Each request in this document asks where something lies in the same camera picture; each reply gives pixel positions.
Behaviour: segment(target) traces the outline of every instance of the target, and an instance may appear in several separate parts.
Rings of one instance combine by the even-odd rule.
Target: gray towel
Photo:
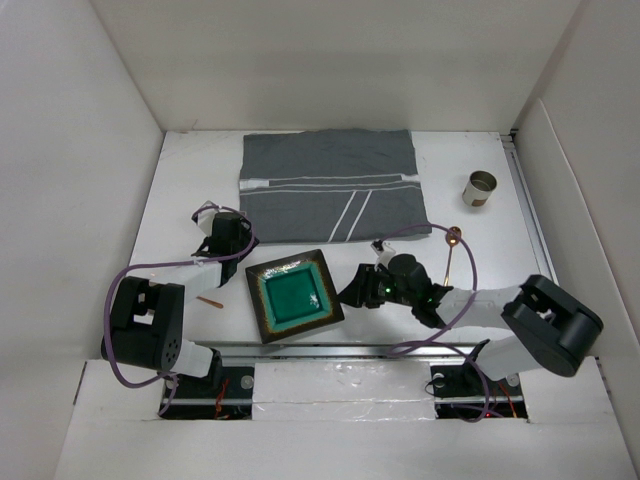
[[[262,243],[375,240],[427,221],[407,130],[246,135],[240,209]]]

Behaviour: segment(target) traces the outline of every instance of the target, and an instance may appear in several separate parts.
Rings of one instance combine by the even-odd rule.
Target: purple cable
[[[464,307],[462,307],[462,310],[460,310],[460,312],[453,318],[453,320],[451,320],[451,322],[445,325],[445,327],[442,330],[433,334],[426,340],[410,340],[408,342],[402,342],[394,345],[393,347],[391,347],[388,353],[388,355],[392,357],[401,357],[402,355],[407,355],[408,353],[411,353],[414,350],[417,350],[422,347],[428,347],[429,345],[431,345],[434,340],[440,338],[442,335],[444,335],[449,330],[451,330],[456,325],[456,323],[458,323],[460,319],[464,317],[464,315],[471,308],[471,305],[473,304],[473,301],[476,298],[476,293],[477,293],[476,290],[478,288],[478,269],[476,267],[476,261],[473,257],[473,253],[471,252],[471,248],[469,248],[469,245],[467,244],[467,242],[461,236],[457,235],[454,231],[449,230],[448,228],[443,227],[442,225],[437,225],[435,223],[419,223],[419,224],[410,225],[408,227],[401,228],[400,230],[396,230],[395,232],[390,233],[389,235],[386,235],[385,237],[383,237],[380,241],[384,242],[388,240],[390,237],[395,237],[396,235],[404,231],[412,230],[414,228],[422,228],[422,227],[433,227],[433,228],[437,228],[438,230],[442,230],[443,232],[448,232],[460,241],[462,246],[467,251],[467,255],[469,255],[469,262],[471,262],[471,273],[473,275],[473,283],[472,283],[471,289],[473,290],[473,293],[467,300],[467,303],[465,303]],[[396,351],[398,348],[404,348],[404,350],[401,350],[398,352]]]
[[[489,383],[487,382],[487,377],[482,372],[478,364],[469,355],[464,353],[459,348],[454,347],[453,345],[450,345],[448,343],[440,343],[440,342],[432,342],[431,345],[433,345],[434,347],[448,348],[449,350],[457,353],[458,355],[463,357],[467,362],[469,362],[469,365],[471,365],[473,369],[476,372],[478,372],[478,376],[480,377],[480,381],[482,382],[482,390],[484,391],[484,406],[482,407],[482,410],[480,412],[480,415],[478,415],[478,417],[472,418],[472,419],[464,419],[464,420],[465,422],[476,423],[482,420],[483,418],[485,418],[487,413],[489,413],[489,404],[491,403],[491,393],[489,392]]]
[[[477,405],[469,405],[468,403],[449,403],[448,405],[451,408],[466,408],[467,410],[475,410],[477,412],[482,411],[482,407],[478,407]],[[504,418],[504,415],[491,409],[487,410],[486,414],[491,415],[493,417],[497,417],[497,418]]]
[[[465,360],[478,372],[478,375],[480,376],[480,381],[482,382],[482,388],[484,390],[485,403],[480,415],[475,419],[466,420],[468,422],[478,422],[482,420],[487,414],[487,412],[489,411],[489,403],[491,402],[491,393],[489,392],[489,384],[487,383],[487,378],[485,377],[484,373],[482,372],[478,364],[475,361],[473,361],[471,357],[469,357],[469,355],[464,353],[462,350],[454,347],[453,345],[449,345],[447,343],[435,342],[436,339],[440,338],[442,335],[444,335],[449,330],[451,330],[456,325],[456,323],[458,323],[460,319],[464,317],[464,315],[471,308],[471,305],[473,304],[473,301],[476,298],[477,289],[478,289],[478,269],[476,267],[476,261],[473,258],[473,253],[471,252],[471,248],[469,248],[469,245],[467,244],[467,242],[460,235],[456,234],[452,230],[449,230],[447,227],[443,227],[442,225],[437,225],[435,223],[418,223],[415,225],[410,225],[408,227],[401,228],[400,230],[396,230],[395,232],[392,232],[384,236],[383,238],[380,239],[380,241],[384,242],[391,237],[395,237],[396,235],[402,232],[406,232],[407,230],[413,230],[414,228],[422,228],[422,227],[431,227],[431,228],[436,228],[438,230],[442,230],[443,232],[450,233],[460,241],[462,246],[467,251],[467,255],[469,255],[469,262],[471,263],[471,272],[473,274],[473,282],[471,287],[473,290],[473,293],[469,296],[469,299],[467,300],[467,303],[465,303],[464,307],[462,307],[462,310],[460,310],[460,312],[453,318],[453,320],[451,320],[451,322],[445,325],[445,327],[442,330],[440,330],[439,332],[435,333],[434,335],[430,336],[425,340],[410,340],[408,342],[398,343],[389,349],[389,352],[387,353],[387,355],[391,357],[401,357],[403,355],[407,355],[408,353],[411,353],[422,347],[440,346],[440,347],[448,348],[449,350],[452,350],[456,352],[458,355],[461,355],[462,357],[464,357]]]
[[[171,402],[173,401],[173,397],[176,396],[176,392],[178,391],[178,376],[170,375],[171,381],[173,385],[171,386],[171,392],[169,393],[169,398],[167,398],[167,403],[164,404],[164,407],[158,412],[158,416],[161,417],[165,414],[167,410],[169,410],[169,406],[171,406]]]
[[[205,207],[199,208],[198,210],[196,210],[194,215],[198,215],[205,210],[212,210],[212,209],[228,210],[230,212],[237,213],[242,218],[247,220],[247,218],[237,210],[234,210],[233,208],[229,208],[229,207],[218,206],[215,204],[211,204],[211,205],[207,205]],[[107,298],[105,299],[105,302],[104,302],[104,312],[103,312],[104,347],[107,353],[107,359],[109,360],[109,364],[111,365],[111,370],[113,370],[113,374],[116,376],[116,378],[122,385],[124,385],[127,388],[141,388],[141,387],[146,387],[147,385],[150,385],[153,382],[160,380],[161,378],[171,377],[173,375],[169,372],[160,373],[155,377],[150,378],[149,380],[145,380],[144,382],[133,383],[127,380],[124,377],[124,375],[122,375],[122,372],[120,372],[120,368],[118,368],[118,362],[116,361],[115,353],[113,351],[113,343],[111,341],[111,304],[113,303],[113,296],[116,292],[116,289],[118,288],[118,285],[120,284],[120,281],[129,272],[133,270],[140,270],[143,268],[147,269],[147,268],[164,268],[164,267],[184,267],[189,265],[197,265],[198,263],[211,263],[211,262],[222,262],[226,260],[233,260],[235,258],[243,256],[245,253],[248,253],[251,250],[251,248],[253,248],[255,240],[256,240],[256,237],[252,230],[251,240],[249,241],[249,244],[244,248],[244,250],[238,253],[234,253],[233,255],[226,255],[222,257],[206,258],[206,259],[199,258],[199,259],[187,260],[182,262],[141,263],[138,265],[129,265],[128,267],[124,268],[122,271],[120,271],[120,273],[116,275],[116,277],[111,282],[111,285],[109,286],[109,290],[107,291]],[[168,408],[169,403],[171,403],[171,400],[167,402],[167,405],[165,405],[165,409]]]

